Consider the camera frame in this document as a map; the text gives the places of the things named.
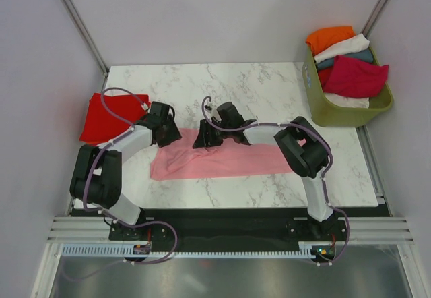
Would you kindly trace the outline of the orange t-shirt in basket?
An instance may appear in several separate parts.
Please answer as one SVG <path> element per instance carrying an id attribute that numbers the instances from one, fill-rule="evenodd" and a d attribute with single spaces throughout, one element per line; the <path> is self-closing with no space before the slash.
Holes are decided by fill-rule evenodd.
<path id="1" fill-rule="evenodd" d="M 318 55 L 330 46 L 355 37 L 356 33 L 352 26 L 333 26 L 321 28 L 311 33 L 305 43 L 313 55 Z"/>

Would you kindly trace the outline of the pink t-shirt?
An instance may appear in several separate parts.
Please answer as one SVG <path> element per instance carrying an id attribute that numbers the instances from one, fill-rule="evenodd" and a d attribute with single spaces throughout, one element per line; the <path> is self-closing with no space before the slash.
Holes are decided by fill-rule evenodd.
<path id="1" fill-rule="evenodd" d="M 227 139 L 221 146 L 194 149 L 192 145 L 198 131 L 182 128 L 180 133 L 180 140 L 158 149 L 150 165 L 151 179 L 208 179 L 292 172 L 276 145 L 246 146 Z"/>

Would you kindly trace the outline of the right aluminium frame post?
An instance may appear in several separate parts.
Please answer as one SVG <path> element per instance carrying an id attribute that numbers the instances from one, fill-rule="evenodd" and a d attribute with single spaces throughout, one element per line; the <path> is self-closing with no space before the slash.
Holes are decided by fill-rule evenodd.
<path id="1" fill-rule="evenodd" d="M 371 11 L 370 15 L 368 16 L 368 19 L 366 20 L 366 23 L 362 29 L 362 34 L 365 37 L 369 37 L 373 28 L 376 26 L 376 23 L 378 22 L 379 18 L 383 14 L 383 11 L 385 10 L 385 7 L 388 5 L 390 0 L 378 0 Z"/>

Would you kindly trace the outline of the red t-shirt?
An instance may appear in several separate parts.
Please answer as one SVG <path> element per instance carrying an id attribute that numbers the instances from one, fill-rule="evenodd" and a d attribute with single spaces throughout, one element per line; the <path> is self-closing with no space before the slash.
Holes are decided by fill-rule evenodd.
<path id="1" fill-rule="evenodd" d="M 132 123 L 138 121 L 146 113 L 150 105 L 146 94 L 138 94 L 137 97 L 142 104 L 131 95 L 104 96 L 108 108 Z M 128 123 L 111 115 L 103 106 L 100 93 L 95 93 L 89 101 L 86 120 L 83 131 L 79 137 L 81 142 L 87 144 L 100 144 L 117 137 L 130 128 Z"/>
<path id="2" fill-rule="evenodd" d="M 321 83 L 322 88 L 324 88 L 325 84 L 327 83 L 331 72 L 332 72 L 333 68 L 332 67 L 328 67 L 326 69 L 322 69 L 320 71 L 318 71 L 318 77 L 319 77 L 319 81 Z"/>

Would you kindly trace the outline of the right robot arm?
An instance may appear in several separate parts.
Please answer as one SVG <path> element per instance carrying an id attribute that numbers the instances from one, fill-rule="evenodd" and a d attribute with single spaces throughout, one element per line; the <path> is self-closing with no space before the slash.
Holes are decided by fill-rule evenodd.
<path id="1" fill-rule="evenodd" d="M 295 174 L 301 177 L 308 202 L 307 212 L 310 235 L 325 239 L 333 231 L 329 220 L 334 207 L 329 203 L 325 175 L 332 167 L 330 146 L 317 130 L 302 116 L 289 123 L 259 123 L 246 120 L 232 102 L 215 107 L 211 97 L 201 103 L 200 120 L 194 148 L 220 146 L 232 139 L 245 146 L 276 145 Z"/>

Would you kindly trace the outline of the aluminium frame post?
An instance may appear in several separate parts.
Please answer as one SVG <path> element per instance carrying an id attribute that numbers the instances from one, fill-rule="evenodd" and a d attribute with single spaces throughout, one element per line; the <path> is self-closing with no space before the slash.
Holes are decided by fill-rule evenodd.
<path id="1" fill-rule="evenodd" d="M 73 22 L 79 35 L 82 37 L 89 52 L 92 54 L 92 57 L 94 58 L 98 68 L 102 72 L 102 75 L 104 77 L 107 77 L 109 74 L 109 67 L 107 66 L 100 51 L 98 50 L 94 39 L 91 37 L 89 30 L 87 29 L 83 19 L 78 12 L 77 7 L 75 6 L 75 3 L 73 2 L 73 0 L 61 0 L 61 3 L 63 4 L 69 17 L 71 18 L 71 21 Z"/>
<path id="2" fill-rule="evenodd" d="M 368 19 L 366 20 L 366 23 L 362 29 L 362 34 L 365 37 L 369 37 L 373 28 L 376 26 L 376 23 L 378 22 L 379 18 L 383 14 L 383 11 L 385 10 L 385 7 L 388 5 L 390 0 L 378 0 L 371 11 L 370 15 L 368 16 Z"/>

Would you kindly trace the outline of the red t-shirt in basket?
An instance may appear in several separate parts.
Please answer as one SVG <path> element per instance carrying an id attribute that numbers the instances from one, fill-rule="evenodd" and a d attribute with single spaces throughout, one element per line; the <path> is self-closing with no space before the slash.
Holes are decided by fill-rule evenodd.
<path id="1" fill-rule="evenodd" d="M 327 83 L 331 72 L 332 72 L 333 68 L 332 67 L 328 67 L 326 69 L 322 69 L 320 71 L 318 71 L 318 77 L 319 77 L 319 81 L 321 83 L 322 88 L 324 88 L 325 84 Z"/>

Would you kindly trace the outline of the white cloth basket bottom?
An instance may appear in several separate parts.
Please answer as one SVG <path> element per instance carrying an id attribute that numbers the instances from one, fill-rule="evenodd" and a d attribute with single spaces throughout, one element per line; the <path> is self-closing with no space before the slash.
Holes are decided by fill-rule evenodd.
<path id="1" fill-rule="evenodd" d="M 329 102 L 339 107 L 361 109 L 367 109 L 369 107 L 369 98 L 350 98 L 331 93 L 325 93 L 325 97 Z"/>

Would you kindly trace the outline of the left aluminium frame post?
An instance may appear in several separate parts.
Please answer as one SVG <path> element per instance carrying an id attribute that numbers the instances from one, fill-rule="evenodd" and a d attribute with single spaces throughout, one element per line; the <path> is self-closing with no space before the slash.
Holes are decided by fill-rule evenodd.
<path id="1" fill-rule="evenodd" d="M 75 6 L 75 3 L 73 2 L 73 0 L 61 0 L 61 3 L 63 4 L 69 17 L 71 18 L 71 21 L 73 22 L 79 35 L 82 37 L 89 52 L 92 54 L 92 57 L 94 58 L 98 68 L 102 72 L 102 75 L 104 77 L 107 77 L 109 74 L 109 67 L 107 66 L 100 51 L 98 50 L 94 39 L 91 37 L 89 30 L 87 29 L 83 19 L 78 12 L 77 7 Z"/>

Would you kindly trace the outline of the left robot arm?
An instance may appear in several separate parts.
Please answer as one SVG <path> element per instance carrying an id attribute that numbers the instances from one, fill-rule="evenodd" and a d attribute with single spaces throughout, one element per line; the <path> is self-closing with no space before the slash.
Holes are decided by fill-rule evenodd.
<path id="1" fill-rule="evenodd" d="M 113 139 L 83 145 L 78 152 L 69 192 L 87 212 L 105 214 L 125 225 L 132 239 L 142 239 L 148 224 L 143 209 L 122 193 L 123 164 L 139 151 L 162 148 L 182 138 L 171 105 L 153 102 L 149 112 Z"/>

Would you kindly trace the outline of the white t-shirt in basket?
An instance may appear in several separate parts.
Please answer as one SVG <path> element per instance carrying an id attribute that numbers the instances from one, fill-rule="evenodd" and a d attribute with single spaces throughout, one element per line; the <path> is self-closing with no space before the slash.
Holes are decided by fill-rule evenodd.
<path id="1" fill-rule="evenodd" d="M 363 35 L 359 34 L 347 40 L 338 42 L 319 54 L 314 56 L 314 62 L 319 64 L 327 59 L 336 57 L 338 55 L 346 55 L 349 53 L 357 53 L 367 49 L 370 41 Z"/>

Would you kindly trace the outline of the crimson t-shirt in basket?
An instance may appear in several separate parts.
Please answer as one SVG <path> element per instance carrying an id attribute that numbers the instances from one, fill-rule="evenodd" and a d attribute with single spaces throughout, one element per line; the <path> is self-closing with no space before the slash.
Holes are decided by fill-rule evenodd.
<path id="1" fill-rule="evenodd" d="M 323 92 L 350 98 L 378 96 L 387 81 L 389 65 L 374 65 L 338 55 Z"/>

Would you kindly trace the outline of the olive green plastic basket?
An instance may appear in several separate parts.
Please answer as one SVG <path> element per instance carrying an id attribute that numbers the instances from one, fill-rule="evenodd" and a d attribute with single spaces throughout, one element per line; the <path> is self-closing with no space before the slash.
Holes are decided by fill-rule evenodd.
<path id="1" fill-rule="evenodd" d="M 312 51 L 307 49 L 302 66 L 302 77 L 311 119 L 321 127 L 361 127 L 393 106 L 393 95 L 387 84 L 380 93 L 370 98 L 369 107 L 341 107 L 324 95 Z"/>

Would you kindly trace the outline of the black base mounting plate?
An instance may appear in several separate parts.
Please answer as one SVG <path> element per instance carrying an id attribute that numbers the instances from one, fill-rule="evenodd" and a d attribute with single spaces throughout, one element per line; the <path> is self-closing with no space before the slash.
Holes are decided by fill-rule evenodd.
<path id="1" fill-rule="evenodd" d="M 303 208 L 147 209 L 143 227 L 108 221 L 111 241 L 149 241 L 154 252 L 240 253 L 294 251 L 301 242 L 341 243 L 361 218 L 390 216 L 387 206 L 345 208 L 327 227 L 312 221 Z"/>

